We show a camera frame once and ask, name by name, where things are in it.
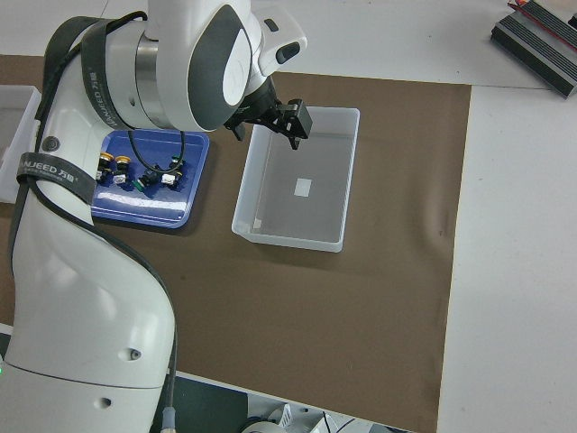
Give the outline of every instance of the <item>table surface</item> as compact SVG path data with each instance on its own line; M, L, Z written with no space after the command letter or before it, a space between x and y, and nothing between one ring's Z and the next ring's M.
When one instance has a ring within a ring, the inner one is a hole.
M67 17L146 6L50 0L31 16L31 3L0 16L0 53L42 54ZM541 3L577 12L573 0ZM294 0L290 11L310 47L285 70L473 84L438 431L573 431L577 99L490 45L504 1Z

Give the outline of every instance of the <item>empty plastic container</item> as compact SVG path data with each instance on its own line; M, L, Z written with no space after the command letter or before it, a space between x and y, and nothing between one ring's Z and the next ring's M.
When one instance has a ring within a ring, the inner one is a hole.
M14 203L20 156L33 149L40 92L33 86L0 86L0 201Z
M356 108L309 108L310 137L297 151L256 125L234 211L233 232L259 244L343 249L359 125Z

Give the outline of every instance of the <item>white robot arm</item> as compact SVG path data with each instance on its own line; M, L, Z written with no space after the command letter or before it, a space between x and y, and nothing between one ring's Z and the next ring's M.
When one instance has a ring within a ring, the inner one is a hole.
M151 427L175 322L160 277L92 225L90 181L113 129L225 124L240 139L252 122L293 148L310 132L302 101L282 105L269 78L307 46L286 12L253 13L250 0L151 0L149 9L148 21L81 19L57 32L75 28L70 43L81 48L63 51L60 81L45 80L37 152L22 162L2 432Z

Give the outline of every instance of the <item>black cable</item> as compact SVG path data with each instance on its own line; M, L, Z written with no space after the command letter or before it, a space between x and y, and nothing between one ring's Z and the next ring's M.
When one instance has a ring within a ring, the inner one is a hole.
M328 431L328 433L331 433L331 427L328 425L328 419L326 419L326 412L324 410L323 410L323 419L325 420L326 431Z
M179 167L182 165L182 162L184 161L184 152L186 150L186 136L184 135L184 131L180 131L180 155L179 155L179 160L177 161L176 165L174 166L174 168L172 169L157 169L156 167L150 165L146 160L144 160L144 158L142 157L142 155L140 154L140 152L138 152L138 149L136 148L136 143L134 142L134 133L131 130L126 131L128 133L128 141L130 142L130 146L133 148L133 152L134 155L136 155L136 159L144 166L146 167L148 170L150 171L154 171L155 173L159 173L159 174L169 174L172 173L176 170L179 169Z
M351 424L353 421L356 421L356 418L353 419L349 419L347 422L345 422L338 430L336 430L335 433L339 433L341 431L343 431L343 428L345 428L346 426L348 426L349 424Z
M127 14L127 15L111 22L110 25L108 26L107 30L106 30L106 34L119 29L123 25L125 25L125 24L129 23L130 21L135 20L137 18L142 18L143 21L146 21L148 19L148 16L143 11L137 11L137 12ZM44 136L44 129L46 127L46 121L48 119L48 115L50 113L50 108L52 107L52 103L54 102L54 97L56 96L56 91L58 89L60 79L62 78L62 75L63 75L66 67L80 53L80 48L81 48L81 44L79 43L79 44L75 45L68 52L68 54L66 56L64 56L64 58L60 61L57 68L51 74L50 79L46 85L46 88L44 88L42 90L42 100L41 100L41 103L40 103L38 110L36 112L36 119L40 121L40 126L38 128L38 132L36 135L36 145L35 145L35 151L36 152L40 149L40 146L41 146L41 140L42 140L42 137ZM184 144L184 133L180 132L180 134L181 134L181 136L180 136L181 141ZM160 286L162 287L162 289L166 293L166 296L169 300L170 305L172 306L172 300L170 298L170 294L169 294L168 288L166 287L166 284L164 283L164 280L161 278L161 276L156 272L156 270L152 267L152 265L150 265L149 262L142 255L137 253L131 246L129 246L128 244L125 244L120 239L117 239L117 238L109 235L108 233L88 224L86 221L70 214L69 212L65 211L64 209L62 209L61 207L59 207L58 205L56 205L55 203L50 201L50 199L47 198L42 193L40 188L38 187L38 185L36 183L36 179L29 177L27 180L27 186L28 186L28 189L32 190L32 192L34 193L36 198L47 209L54 212L59 217L66 219L67 221L74 224L75 226L79 226L81 228L84 228L88 232L93 233L94 235L100 236L101 238L105 239L109 244L114 246L116 249L125 253L126 255L131 257L133 260L135 260L138 264L140 264L160 284ZM172 403L174 401L174 387L175 387L175 382L176 382L177 335L178 335L177 334L177 325L175 322L175 324L174 324L174 339L172 342L172 352L170 354L170 360L169 360L169 383L167 386L167 394L168 394L167 395L167 401L170 402L170 406L172 406Z

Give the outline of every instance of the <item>cardboard sheet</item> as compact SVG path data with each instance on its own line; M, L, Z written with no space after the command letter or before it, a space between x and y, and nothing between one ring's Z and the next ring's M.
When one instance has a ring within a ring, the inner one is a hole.
M38 85L38 64L0 57L0 82ZM224 129L211 134L190 224L171 235L106 229L165 277L179 370L434 432L470 87L299 74L275 82L284 101L361 110L341 253L232 233L249 140ZM10 214L0 206L5 235ZM0 322L11 323L3 259Z

